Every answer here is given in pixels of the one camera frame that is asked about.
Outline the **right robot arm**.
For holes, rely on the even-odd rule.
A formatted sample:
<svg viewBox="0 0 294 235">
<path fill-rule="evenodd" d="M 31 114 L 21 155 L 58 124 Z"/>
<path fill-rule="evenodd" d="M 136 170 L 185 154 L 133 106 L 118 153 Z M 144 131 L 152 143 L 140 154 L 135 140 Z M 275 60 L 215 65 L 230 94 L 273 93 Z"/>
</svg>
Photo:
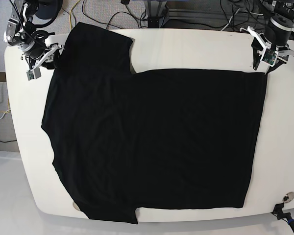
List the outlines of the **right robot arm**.
<svg viewBox="0 0 294 235">
<path fill-rule="evenodd" d="M 57 67 L 61 46 L 58 43 L 46 44 L 54 32 L 44 30 L 57 18 L 63 2 L 61 0 L 11 0 L 11 15 L 3 40 L 11 47 L 22 51 L 29 70 L 44 67 L 53 70 Z"/>
</svg>

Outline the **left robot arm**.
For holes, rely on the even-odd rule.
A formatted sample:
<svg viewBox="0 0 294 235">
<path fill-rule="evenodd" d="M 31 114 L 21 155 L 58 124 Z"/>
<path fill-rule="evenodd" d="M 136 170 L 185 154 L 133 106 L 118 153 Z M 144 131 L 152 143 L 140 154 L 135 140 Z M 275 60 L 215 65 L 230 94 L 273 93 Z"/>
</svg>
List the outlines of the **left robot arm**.
<svg viewBox="0 0 294 235">
<path fill-rule="evenodd" d="M 266 73 L 276 70 L 294 57 L 288 40 L 294 35 L 294 0 L 268 0 L 264 5 L 261 0 L 255 3 L 266 21 L 264 32 L 258 33 L 251 26 L 240 28 L 253 37 L 253 69 L 256 71 L 261 63 L 267 66 Z"/>
</svg>

